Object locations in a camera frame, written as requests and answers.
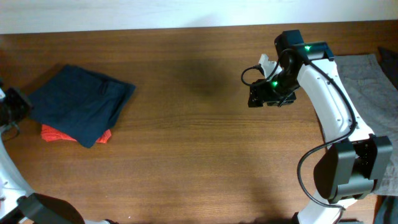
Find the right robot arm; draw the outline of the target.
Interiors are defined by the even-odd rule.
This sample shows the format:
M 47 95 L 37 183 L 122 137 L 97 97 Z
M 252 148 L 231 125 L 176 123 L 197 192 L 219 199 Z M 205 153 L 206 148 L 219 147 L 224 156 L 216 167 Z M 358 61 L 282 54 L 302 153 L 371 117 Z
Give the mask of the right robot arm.
M 316 192 L 292 222 L 339 223 L 349 206 L 380 187 L 392 143 L 375 135 L 354 107 L 327 43 L 305 43 L 299 30 L 286 30 L 274 45 L 277 61 L 262 55 L 255 66 L 262 78 L 249 85 L 248 106 L 290 105 L 304 89 L 323 129 L 325 154 L 313 170 Z

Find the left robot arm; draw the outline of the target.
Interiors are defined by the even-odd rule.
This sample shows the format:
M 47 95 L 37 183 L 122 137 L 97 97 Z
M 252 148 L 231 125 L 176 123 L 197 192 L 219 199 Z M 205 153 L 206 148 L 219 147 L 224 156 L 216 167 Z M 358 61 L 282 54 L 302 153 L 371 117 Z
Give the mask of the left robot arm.
M 38 224 L 115 224 L 115 221 L 86 220 L 65 200 L 37 193 L 23 178 L 4 143 L 20 134 L 18 123 L 26 118 L 32 103 L 17 88 L 1 90 L 1 135 L 11 129 L 16 134 L 1 138 L 1 223 L 18 224 L 26 220 Z

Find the navy blue shorts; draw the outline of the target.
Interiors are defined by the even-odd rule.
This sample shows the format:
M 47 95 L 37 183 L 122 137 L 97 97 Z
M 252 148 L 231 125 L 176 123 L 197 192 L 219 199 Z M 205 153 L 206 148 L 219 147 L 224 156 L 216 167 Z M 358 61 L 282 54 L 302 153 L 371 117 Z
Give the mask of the navy blue shorts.
M 91 148 L 115 126 L 136 87 L 105 74 L 65 65 L 29 95 L 30 117 Z

